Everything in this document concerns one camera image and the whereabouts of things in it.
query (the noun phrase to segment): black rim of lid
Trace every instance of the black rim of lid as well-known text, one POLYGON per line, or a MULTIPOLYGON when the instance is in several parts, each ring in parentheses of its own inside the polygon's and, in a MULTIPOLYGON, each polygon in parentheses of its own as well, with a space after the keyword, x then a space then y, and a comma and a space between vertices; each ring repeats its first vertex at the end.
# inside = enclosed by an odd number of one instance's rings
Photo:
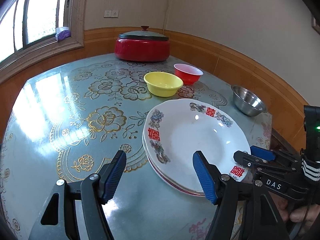
POLYGON ((143 36, 143 35, 131 35, 131 34, 119 34, 119 38, 133 39, 133 40, 149 40, 149 41, 167 41, 169 40, 166 36, 143 36))

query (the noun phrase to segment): yellow bowl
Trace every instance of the yellow bowl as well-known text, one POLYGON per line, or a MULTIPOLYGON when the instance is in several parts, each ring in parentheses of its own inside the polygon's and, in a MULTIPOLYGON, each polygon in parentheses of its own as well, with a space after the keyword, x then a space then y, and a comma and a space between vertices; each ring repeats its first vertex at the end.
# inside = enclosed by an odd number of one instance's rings
POLYGON ((150 72, 143 79, 149 92, 158 97, 171 97, 183 86, 181 78, 166 72, 150 72))

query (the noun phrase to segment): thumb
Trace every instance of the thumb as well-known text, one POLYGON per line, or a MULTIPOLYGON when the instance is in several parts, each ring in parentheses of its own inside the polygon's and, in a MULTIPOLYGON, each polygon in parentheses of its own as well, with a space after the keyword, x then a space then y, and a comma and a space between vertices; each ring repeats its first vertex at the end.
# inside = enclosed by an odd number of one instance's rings
POLYGON ((297 208, 290 214, 290 220, 294 223, 302 222, 306 214, 306 211, 307 211, 306 206, 297 208))

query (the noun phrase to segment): pot lid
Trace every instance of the pot lid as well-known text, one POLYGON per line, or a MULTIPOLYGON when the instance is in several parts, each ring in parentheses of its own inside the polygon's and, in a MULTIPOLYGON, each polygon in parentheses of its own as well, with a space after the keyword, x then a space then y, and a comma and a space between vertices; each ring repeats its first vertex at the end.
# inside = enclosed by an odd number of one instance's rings
POLYGON ((169 38, 160 33, 149 32, 147 28, 149 26, 141 26, 141 31, 132 31, 127 33, 122 33, 119 38, 123 39, 135 39, 135 40, 152 40, 152 41, 167 41, 169 38))

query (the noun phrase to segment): blue gripper pad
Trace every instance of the blue gripper pad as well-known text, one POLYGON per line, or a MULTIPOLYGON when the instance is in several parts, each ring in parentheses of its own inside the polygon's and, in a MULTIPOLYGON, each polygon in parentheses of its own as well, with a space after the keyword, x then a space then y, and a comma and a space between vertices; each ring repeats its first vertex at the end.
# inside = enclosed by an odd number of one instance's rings
POLYGON ((124 152, 122 152, 119 159, 114 164, 114 167, 108 177, 108 180, 104 184, 104 194, 101 198, 105 201, 105 203, 107 203, 108 200, 113 198, 118 187, 119 181, 121 179, 121 176, 123 174, 126 163, 127 156, 124 152))
POLYGON ((274 161, 276 158, 271 151, 252 145, 250 147, 251 155, 256 156, 265 161, 274 161))
POLYGON ((207 168, 204 166, 199 154, 195 152, 192 157, 193 168, 196 171, 201 187, 204 191, 205 197, 215 205, 218 197, 214 189, 214 181, 211 178, 207 168))

